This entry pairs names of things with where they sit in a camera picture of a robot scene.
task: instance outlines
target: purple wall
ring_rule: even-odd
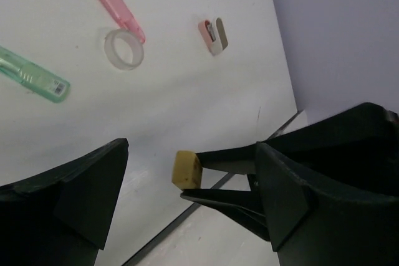
[[[359,102],[399,112],[399,0],[274,0],[311,123]]]

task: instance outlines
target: sponge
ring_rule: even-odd
[[[196,153],[178,151],[173,167],[172,183],[181,190],[201,188],[202,165]]]

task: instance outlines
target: clear tape roll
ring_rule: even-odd
[[[115,40],[124,40],[132,50],[132,61],[124,61],[115,49]],[[144,59],[144,49],[142,43],[137,39],[137,37],[130,31],[125,29],[115,29],[110,31],[105,37],[104,51],[108,60],[116,68],[120,70],[133,70],[137,68]]]

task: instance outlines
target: barcode label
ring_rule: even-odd
[[[54,93],[60,95],[65,88],[65,84],[58,82],[57,88],[54,90]]]

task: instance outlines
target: black plastic part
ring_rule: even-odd
[[[398,136],[395,113],[364,103],[262,143],[201,153],[205,165],[253,160],[248,180],[263,206],[263,226],[243,213],[256,205],[235,201],[236,191],[182,197],[264,240],[266,230],[281,266],[399,265]]]
[[[126,139],[0,188],[0,265],[93,266],[107,240]]]

